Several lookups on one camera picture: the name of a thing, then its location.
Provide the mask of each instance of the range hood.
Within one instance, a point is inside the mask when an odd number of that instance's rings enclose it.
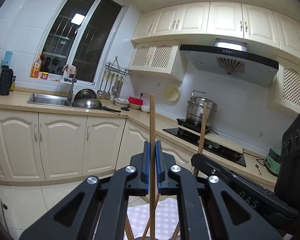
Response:
[[[204,45],[181,45],[180,51],[198,69],[268,87],[279,69],[275,60],[246,51]]]

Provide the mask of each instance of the red box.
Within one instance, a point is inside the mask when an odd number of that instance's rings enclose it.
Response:
[[[129,97],[128,98],[128,101],[132,104],[135,104],[135,105],[139,105],[139,106],[142,106],[143,105],[143,100],[141,99],[138,99],[138,98],[133,98],[133,97]]]

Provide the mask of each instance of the range hood fan grille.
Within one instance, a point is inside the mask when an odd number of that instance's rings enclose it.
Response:
[[[244,62],[224,57],[216,57],[216,59],[219,67],[223,68],[229,75],[235,73],[244,73],[246,70],[246,65]]]

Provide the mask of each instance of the stainless steel sink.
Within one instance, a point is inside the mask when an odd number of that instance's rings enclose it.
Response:
[[[59,97],[45,94],[32,93],[28,103],[51,106],[71,106],[67,97]]]

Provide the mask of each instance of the white floor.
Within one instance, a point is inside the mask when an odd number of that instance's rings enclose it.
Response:
[[[0,185],[0,198],[8,206],[6,221],[11,236],[19,240],[21,233],[68,195],[81,181],[49,186]],[[140,197],[130,197],[129,207],[144,205]]]

